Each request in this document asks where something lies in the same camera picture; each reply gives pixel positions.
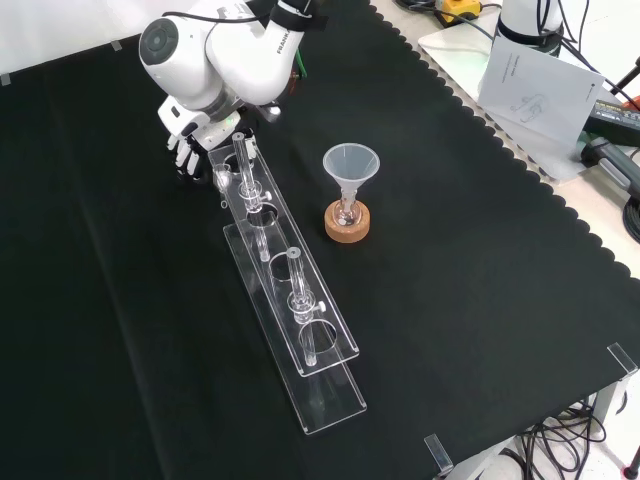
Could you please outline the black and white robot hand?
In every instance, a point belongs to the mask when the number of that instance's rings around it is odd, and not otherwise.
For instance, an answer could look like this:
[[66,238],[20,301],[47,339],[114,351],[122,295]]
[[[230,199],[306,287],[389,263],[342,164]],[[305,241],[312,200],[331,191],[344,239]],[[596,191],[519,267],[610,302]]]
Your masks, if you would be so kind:
[[168,96],[158,115],[170,134],[167,149],[175,154],[178,177],[196,184],[208,182],[209,153],[234,133],[241,119],[239,112],[234,111],[222,120],[211,120],[204,112],[188,110]]

